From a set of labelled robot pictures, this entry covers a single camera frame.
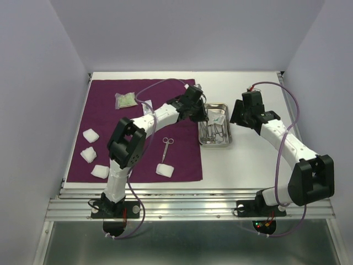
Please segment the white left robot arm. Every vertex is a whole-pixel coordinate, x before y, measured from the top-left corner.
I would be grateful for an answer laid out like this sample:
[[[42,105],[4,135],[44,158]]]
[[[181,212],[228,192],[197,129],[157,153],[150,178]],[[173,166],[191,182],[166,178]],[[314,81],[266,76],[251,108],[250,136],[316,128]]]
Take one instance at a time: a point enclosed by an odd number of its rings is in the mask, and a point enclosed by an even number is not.
[[[132,169],[145,152],[145,142],[153,139],[155,132],[164,127],[190,119],[207,121],[204,93],[198,86],[186,86],[184,94],[168,100],[157,110],[139,118],[124,117],[119,120],[109,142],[109,176],[100,199],[92,206],[110,217],[118,217],[125,201],[125,187]]]

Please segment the steel surgical scissors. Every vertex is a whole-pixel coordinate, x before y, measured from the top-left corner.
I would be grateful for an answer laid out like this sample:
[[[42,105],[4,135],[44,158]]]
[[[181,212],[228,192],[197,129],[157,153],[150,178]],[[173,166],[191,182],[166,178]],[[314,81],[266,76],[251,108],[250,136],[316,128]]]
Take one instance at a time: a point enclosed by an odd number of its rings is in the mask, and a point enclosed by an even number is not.
[[[172,145],[174,143],[174,139],[164,137],[163,143],[165,144],[165,147],[164,147],[164,151],[163,151],[163,155],[162,155],[162,163],[164,163],[164,160],[165,160],[165,157],[166,157],[166,154],[168,151],[168,147],[169,147],[169,145]]]

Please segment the steel forceps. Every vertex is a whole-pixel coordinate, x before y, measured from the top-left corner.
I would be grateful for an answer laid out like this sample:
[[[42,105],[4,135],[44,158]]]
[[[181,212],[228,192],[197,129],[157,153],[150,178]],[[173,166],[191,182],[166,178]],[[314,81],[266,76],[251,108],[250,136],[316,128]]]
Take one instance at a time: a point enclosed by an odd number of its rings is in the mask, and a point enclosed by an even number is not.
[[[221,136],[223,142],[227,142],[227,131],[226,131],[224,125],[221,125],[220,136]]]
[[[200,142],[206,144],[209,141],[208,125],[207,122],[200,123]]]

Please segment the green white suture packet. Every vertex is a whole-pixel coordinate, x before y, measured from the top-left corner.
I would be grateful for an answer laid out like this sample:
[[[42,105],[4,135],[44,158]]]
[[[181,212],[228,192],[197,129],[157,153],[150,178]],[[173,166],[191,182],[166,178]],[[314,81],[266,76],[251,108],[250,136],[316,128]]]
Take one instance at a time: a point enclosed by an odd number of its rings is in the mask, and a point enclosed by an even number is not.
[[[212,125],[212,124],[223,125],[226,119],[226,116],[224,114],[213,110],[207,110],[207,116],[208,116],[208,125]]]

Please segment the curved forceps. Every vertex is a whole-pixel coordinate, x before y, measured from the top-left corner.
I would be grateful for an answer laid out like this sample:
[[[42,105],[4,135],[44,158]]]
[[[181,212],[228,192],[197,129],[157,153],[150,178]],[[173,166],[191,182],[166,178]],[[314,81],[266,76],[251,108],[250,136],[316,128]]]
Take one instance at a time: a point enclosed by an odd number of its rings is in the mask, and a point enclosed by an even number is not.
[[[214,144],[219,144],[222,140],[220,136],[220,132],[217,128],[216,124],[211,124],[208,126],[209,131],[210,131],[210,138],[213,141]]]

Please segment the green gauze bag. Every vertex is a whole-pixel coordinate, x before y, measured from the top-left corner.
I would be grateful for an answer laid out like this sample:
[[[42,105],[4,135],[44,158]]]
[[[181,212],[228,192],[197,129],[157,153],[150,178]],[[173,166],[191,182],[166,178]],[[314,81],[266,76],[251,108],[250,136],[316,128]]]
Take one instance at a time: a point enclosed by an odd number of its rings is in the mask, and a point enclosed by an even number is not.
[[[115,94],[115,109],[122,109],[128,107],[134,107],[137,105],[135,100],[135,93],[129,92],[126,94]]]

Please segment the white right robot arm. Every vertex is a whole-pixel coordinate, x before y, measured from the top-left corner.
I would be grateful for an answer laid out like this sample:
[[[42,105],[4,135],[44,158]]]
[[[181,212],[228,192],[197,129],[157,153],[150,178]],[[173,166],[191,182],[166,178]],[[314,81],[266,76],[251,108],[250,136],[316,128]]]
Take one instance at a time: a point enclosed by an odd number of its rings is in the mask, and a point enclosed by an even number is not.
[[[231,123],[253,129],[267,140],[292,169],[287,184],[260,190],[241,202],[240,216],[265,216],[281,204],[304,206],[334,195],[334,161],[305,146],[285,127],[279,115],[266,111],[259,91],[247,91],[235,102]]]

